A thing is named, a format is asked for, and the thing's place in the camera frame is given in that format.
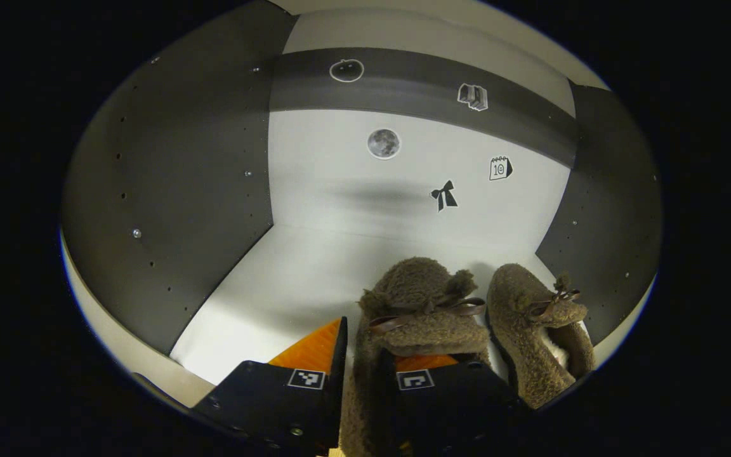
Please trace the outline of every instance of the fuzzy slipper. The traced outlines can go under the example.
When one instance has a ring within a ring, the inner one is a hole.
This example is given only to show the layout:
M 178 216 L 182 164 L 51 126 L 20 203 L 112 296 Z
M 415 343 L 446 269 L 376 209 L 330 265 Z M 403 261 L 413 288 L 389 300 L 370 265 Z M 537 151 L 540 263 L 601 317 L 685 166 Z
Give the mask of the fuzzy slipper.
M 580 325 L 587 309 L 574 303 L 579 291 L 559 277 L 551 292 L 517 264 L 500 267 L 487 290 L 491 339 L 510 368 L 510 385 L 534 409 L 540 408 L 595 367 L 594 347 Z M 568 353 L 563 368 L 542 334 Z
M 343 389 L 340 447 L 347 455 L 395 453 L 374 379 L 380 355 L 451 355 L 456 361 L 489 365 L 489 333 L 473 315 L 484 301 L 465 297 L 476 290 L 473 274 L 447 272 L 435 260 L 414 257 L 394 265 L 360 299 L 354 370 Z

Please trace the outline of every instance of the black background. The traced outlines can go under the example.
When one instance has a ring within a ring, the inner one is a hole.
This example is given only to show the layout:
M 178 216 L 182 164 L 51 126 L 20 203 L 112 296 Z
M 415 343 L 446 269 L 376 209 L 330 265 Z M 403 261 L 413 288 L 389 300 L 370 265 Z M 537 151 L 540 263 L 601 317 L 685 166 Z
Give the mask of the black background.
M 142 61 L 231 6 L 0 4 L 0 451 L 235 454 L 114 364 L 70 294 L 58 243 L 65 169 L 99 104 Z M 666 212 L 661 275 L 639 325 L 542 435 L 508 451 L 731 454 L 731 138 L 722 135 L 731 11 L 500 6 L 620 95 L 652 142 Z

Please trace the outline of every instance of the gray stripe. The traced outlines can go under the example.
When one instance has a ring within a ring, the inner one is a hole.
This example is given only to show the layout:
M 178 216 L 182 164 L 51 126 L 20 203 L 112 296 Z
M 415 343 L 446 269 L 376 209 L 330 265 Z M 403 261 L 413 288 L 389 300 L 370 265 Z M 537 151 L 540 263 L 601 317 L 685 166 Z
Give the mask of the gray stripe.
M 257 0 L 168 46 L 104 102 L 70 163 L 70 256 L 108 312 L 163 354 L 272 225 L 267 106 L 295 21 Z
M 581 128 L 577 162 L 537 257 L 553 274 L 571 275 L 597 344 L 636 307 L 656 273 L 661 189 L 647 140 L 617 97 L 574 84 L 572 92 Z
M 356 58 L 362 78 L 334 80 L 330 66 Z M 488 92 L 487 110 L 458 102 L 462 83 Z M 577 150 L 577 122 L 554 103 L 494 73 L 403 50 L 334 48 L 282 55 L 275 65 L 270 110 L 371 110 L 445 122 L 496 136 L 568 167 Z

